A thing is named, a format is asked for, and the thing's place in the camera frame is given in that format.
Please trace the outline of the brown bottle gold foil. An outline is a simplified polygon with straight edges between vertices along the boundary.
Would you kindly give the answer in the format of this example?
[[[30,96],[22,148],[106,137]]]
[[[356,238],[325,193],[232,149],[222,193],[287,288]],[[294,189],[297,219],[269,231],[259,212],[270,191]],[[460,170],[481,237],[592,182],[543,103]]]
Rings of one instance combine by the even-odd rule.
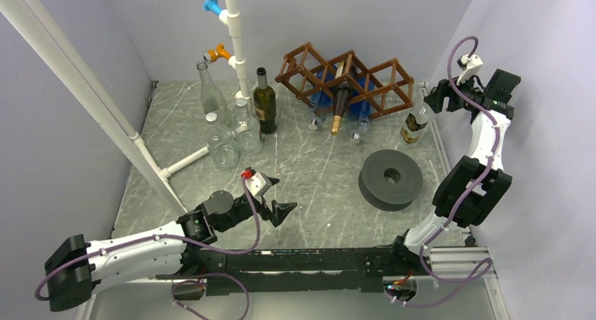
[[[348,72],[349,76],[354,77],[356,75],[356,68],[353,65],[348,68],[346,66],[346,62],[342,61],[338,64],[335,77],[340,78],[345,72]],[[330,134],[332,136],[339,134],[340,123],[346,109],[349,107],[349,101],[352,97],[353,91],[353,84],[345,77],[343,78],[342,83],[339,83],[334,87],[332,100],[332,124],[330,128]]]

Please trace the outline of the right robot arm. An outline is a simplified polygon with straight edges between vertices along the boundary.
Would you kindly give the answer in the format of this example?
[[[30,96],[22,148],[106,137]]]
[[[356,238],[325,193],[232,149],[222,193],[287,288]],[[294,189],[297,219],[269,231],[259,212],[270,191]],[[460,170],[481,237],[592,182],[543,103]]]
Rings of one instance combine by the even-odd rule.
[[[453,89],[451,81],[442,79],[422,102],[430,116],[418,112],[406,119],[403,132],[427,127],[442,110],[464,109],[471,114],[472,141],[468,155],[462,156],[439,184],[432,200],[434,211],[406,232],[406,248],[387,255],[388,267],[395,274],[413,267],[413,253],[427,256],[435,238],[480,225],[511,186],[512,177],[504,171],[501,151],[514,116],[509,101],[521,80],[501,69],[493,73],[487,85],[473,76]]]

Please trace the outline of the green bottle grey cap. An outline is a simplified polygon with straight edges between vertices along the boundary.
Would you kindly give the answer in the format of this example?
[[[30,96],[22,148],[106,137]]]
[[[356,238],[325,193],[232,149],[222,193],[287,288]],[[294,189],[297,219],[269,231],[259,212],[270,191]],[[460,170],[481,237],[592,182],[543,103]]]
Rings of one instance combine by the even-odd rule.
[[[261,132],[273,134],[277,130],[276,93],[268,85],[264,67],[257,68],[257,87],[254,89],[252,98]]]

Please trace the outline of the clear bottle dark label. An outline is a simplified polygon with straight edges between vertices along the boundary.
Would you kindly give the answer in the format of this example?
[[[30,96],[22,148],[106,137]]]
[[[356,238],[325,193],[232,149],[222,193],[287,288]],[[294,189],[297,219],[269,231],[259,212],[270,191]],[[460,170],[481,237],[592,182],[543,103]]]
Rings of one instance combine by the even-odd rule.
[[[215,113],[218,120],[229,127],[231,124],[230,108],[223,93],[215,85],[209,73],[208,64],[200,60],[196,63],[196,67],[201,82],[200,101],[205,114]]]

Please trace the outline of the large clear bottle white stopper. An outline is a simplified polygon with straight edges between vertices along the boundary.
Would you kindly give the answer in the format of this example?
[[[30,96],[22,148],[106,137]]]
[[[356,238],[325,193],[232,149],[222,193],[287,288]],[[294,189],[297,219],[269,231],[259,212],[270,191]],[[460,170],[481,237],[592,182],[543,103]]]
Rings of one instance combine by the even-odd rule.
[[[242,153],[258,153],[262,147],[260,124],[249,109],[245,98],[235,100],[232,110],[232,127],[238,150]]]

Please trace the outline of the clear square bottle black cap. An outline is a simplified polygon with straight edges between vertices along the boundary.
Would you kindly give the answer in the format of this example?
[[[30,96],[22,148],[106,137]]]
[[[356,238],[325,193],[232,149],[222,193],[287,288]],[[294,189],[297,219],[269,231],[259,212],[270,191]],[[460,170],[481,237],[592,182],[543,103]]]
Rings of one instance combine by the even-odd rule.
[[[435,113],[428,103],[416,103],[408,113],[400,130],[400,141],[405,147],[416,146],[435,121]]]

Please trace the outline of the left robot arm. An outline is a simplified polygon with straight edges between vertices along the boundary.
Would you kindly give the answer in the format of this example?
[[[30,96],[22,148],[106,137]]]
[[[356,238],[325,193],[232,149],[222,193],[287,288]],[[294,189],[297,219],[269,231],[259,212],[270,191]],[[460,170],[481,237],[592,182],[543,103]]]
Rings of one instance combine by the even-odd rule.
[[[46,260],[46,276],[34,296],[47,301],[52,312],[63,312],[86,302],[94,293],[143,277],[176,272],[194,277],[202,268],[202,258],[191,250],[247,254],[255,244],[245,250],[225,250],[212,244],[217,233],[247,219],[255,222],[256,241],[261,238],[261,221],[279,226],[297,204],[266,201],[264,194],[278,182],[247,168],[241,174],[241,196],[215,191],[177,220],[131,236],[104,241],[86,241],[81,234],[71,236]]]

